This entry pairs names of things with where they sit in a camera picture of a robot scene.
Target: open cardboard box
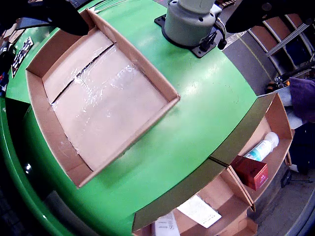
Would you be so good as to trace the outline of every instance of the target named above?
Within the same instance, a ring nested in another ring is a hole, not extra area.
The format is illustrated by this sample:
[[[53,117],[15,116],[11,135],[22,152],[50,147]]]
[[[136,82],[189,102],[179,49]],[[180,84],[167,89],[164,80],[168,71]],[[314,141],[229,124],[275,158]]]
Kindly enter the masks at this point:
[[[199,167],[199,169],[202,168],[206,170],[207,166],[211,166],[212,170],[213,169],[219,170],[222,168],[220,164],[213,162],[211,160],[206,160],[203,166],[205,168]],[[192,175],[197,177],[200,173],[196,173],[196,171]],[[192,181],[192,179],[194,179],[193,177],[188,178],[191,178],[191,180],[185,179],[183,180],[183,182],[188,183]],[[216,176],[214,180],[210,181],[205,187],[198,191],[196,195],[198,195],[204,202],[209,204],[212,208],[216,209],[218,213],[222,216],[222,218],[206,229],[203,226],[196,223],[195,221],[193,221],[192,219],[190,219],[189,217],[187,217],[186,215],[184,215],[183,213],[181,213],[176,208],[174,208],[172,210],[175,215],[175,219],[181,236],[216,236],[227,231],[228,227],[231,224],[236,224],[235,223],[236,221],[238,222],[250,221],[250,219],[247,218],[246,212],[247,209],[251,206],[251,202],[246,192],[244,191],[244,188],[240,185],[238,180],[235,179],[235,173],[233,173],[233,171],[230,168],[227,169],[223,168],[222,172],[218,176]],[[158,209],[158,211],[161,211],[161,208],[165,207],[165,205],[167,205],[167,203],[164,205],[162,205],[161,203],[161,205],[159,206],[160,209]],[[152,211],[150,214],[148,211],[147,213],[150,215],[146,215],[146,217],[143,216],[144,215],[143,213],[145,213],[145,209],[138,211],[135,215],[135,219],[133,222],[134,231],[133,234],[136,236],[150,235],[150,231],[148,231],[147,227],[144,227],[140,230],[138,228],[141,227],[141,224],[144,223],[145,221],[146,222],[144,224],[150,223],[150,221],[152,221],[152,215],[154,215],[155,213]],[[241,230],[246,230],[246,228],[247,225],[245,224],[244,227],[241,227],[236,232],[234,231],[234,233],[238,233]]]
[[[83,37],[56,32],[26,70],[31,105],[54,157],[81,187],[180,99],[166,78],[90,10]]]
[[[277,133],[280,142],[263,160],[268,164],[268,180],[254,191],[242,184],[230,164],[237,155],[245,155],[270,131]],[[247,209],[251,207],[255,210],[254,202],[276,175],[292,138],[279,96],[269,94],[258,98],[233,132],[199,168],[167,193],[136,212],[132,228],[134,235],[148,235],[146,226],[172,210],[182,236],[254,235],[257,225],[247,218]],[[222,215],[208,229],[176,210],[176,207],[194,194],[199,195]]]

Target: black cable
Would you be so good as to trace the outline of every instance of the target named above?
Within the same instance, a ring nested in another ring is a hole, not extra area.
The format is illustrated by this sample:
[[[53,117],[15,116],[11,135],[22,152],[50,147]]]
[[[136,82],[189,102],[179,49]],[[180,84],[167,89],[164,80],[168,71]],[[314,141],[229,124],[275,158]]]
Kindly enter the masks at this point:
[[[93,7],[95,7],[95,6],[97,6],[97,5],[101,4],[101,3],[103,3],[103,2],[105,2],[105,1],[107,1],[107,0],[102,0],[102,1],[99,1],[98,3],[94,4],[94,5],[93,5],[93,6],[91,6],[90,8],[93,8]]]
[[[215,22],[215,27],[220,31],[220,33],[222,34],[222,39],[220,40],[220,42],[218,43],[218,48],[220,50],[223,50],[225,48],[225,46],[227,45],[227,41],[225,40],[225,31],[222,29],[222,27]]]

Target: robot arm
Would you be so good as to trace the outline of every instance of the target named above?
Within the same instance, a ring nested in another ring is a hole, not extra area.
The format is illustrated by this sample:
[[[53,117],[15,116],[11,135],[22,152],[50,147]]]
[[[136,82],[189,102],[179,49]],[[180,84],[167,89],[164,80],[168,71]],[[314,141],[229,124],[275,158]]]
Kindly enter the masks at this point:
[[[314,0],[304,4],[297,4],[295,0],[243,0],[227,21],[226,30],[231,33],[242,32],[264,20],[289,13],[298,13],[304,23],[311,24],[315,18],[314,9]],[[214,4],[214,0],[171,0],[163,30],[178,45],[198,47],[208,40],[220,13],[221,9]],[[223,34],[218,45],[223,49],[226,45],[224,32],[218,24],[217,28]]]

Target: red box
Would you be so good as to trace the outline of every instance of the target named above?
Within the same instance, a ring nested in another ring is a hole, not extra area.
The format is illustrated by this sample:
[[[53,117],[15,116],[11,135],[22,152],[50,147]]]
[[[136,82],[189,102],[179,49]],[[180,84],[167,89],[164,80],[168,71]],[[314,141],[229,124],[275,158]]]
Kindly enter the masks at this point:
[[[266,163],[237,156],[231,163],[242,183],[253,190],[259,189],[268,179]]]

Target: metal shelving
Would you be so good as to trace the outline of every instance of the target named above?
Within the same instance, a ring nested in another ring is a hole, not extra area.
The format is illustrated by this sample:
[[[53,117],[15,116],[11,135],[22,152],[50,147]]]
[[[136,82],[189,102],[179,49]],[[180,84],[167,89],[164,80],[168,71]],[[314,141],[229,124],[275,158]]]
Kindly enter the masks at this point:
[[[248,32],[266,52],[266,56],[269,57],[279,74],[282,75],[300,67],[294,63],[292,55],[286,48],[287,44],[295,38],[298,37],[298,40],[304,44],[304,52],[308,52],[307,56],[311,57],[313,54],[314,47],[303,33],[309,26],[304,24],[297,14],[285,15],[283,20],[279,17],[272,18],[264,21],[263,24],[264,27],[254,27]]]

